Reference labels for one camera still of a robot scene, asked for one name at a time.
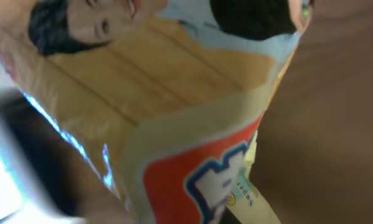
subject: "snack bag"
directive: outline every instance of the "snack bag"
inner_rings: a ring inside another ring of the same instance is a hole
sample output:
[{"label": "snack bag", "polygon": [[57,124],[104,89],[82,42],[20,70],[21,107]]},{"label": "snack bag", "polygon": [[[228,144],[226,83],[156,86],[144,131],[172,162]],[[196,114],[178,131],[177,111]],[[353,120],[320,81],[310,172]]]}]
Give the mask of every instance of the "snack bag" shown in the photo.
[{"label": "snack bag", "polygon": [[0,64],[138,223],[218,223],[303,0],[0,0]]},{"label": "snack bag", "polygon": [[250,168],[255,160],[257,135],[258,132],[255,133],[246,152],[244,166],[242,166],[235,179],[234,186],[227,200],[227,210],[221,220],[221,224],[280,224],[268,202],[248,179]]}]

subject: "woman's eye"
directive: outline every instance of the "woman's eye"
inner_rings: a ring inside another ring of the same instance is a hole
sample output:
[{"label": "woman's eye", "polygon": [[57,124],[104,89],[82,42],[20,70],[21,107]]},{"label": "woman's eye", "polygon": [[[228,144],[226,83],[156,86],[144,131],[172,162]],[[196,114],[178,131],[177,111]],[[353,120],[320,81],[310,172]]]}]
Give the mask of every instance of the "woman's eye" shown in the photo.
[{"label": "woman's eye", "polygon": [[109,23],[106,19],[102,22],[102,30],[105,34],[109,33]]}]

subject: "printed image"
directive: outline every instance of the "printed image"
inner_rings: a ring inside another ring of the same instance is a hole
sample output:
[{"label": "printed image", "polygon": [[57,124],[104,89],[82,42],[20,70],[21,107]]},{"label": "printed image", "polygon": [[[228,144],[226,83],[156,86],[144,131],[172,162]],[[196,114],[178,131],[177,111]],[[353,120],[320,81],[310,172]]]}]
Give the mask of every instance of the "printed image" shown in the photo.
[{"label": "printed image", "polygon": [[235,50],[238,48],[228,45],[238,45],[240,37],[265,40],[293,34],[305,27],[294,19],[303,15],[302,0],[28,1],[32,7],[30,12],[21,12],[22,20],[28,19],[27,27],[20,25],[26,29],[21,32],[26,32],[37,51],[45,56],[74,54],[104,46],[154,16],[178,21],[203,45],[210,39],[216,40],[219,47]]},{"label": "printed image", "polygon": [[227,205],[235,205],[236,204],[236,198],[233,193],[230,193],[228,200],[226,201]]}]

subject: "shiny plastic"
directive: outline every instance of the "shiny plastic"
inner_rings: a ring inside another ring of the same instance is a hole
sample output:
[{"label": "shiny plastic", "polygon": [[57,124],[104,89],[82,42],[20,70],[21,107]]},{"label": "shiny plastic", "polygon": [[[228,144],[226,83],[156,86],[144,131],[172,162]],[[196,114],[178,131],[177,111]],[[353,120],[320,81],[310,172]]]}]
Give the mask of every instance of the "shiny plastic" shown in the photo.
[{"label": "shiny plastic", "polygon": [[218,223],[309,12],[0,0],[0,63],[138,223]]}]

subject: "red label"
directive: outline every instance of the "red label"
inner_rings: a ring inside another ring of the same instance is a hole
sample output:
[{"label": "red label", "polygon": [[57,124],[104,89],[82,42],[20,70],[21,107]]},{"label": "red label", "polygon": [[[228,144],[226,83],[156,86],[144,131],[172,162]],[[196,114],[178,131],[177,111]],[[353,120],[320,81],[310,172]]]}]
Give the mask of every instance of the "red label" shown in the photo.
[{"label": "red label", "polygon": [[226,138],[147,166],[143,180],[156,223],[219,219],[260,120]]}]

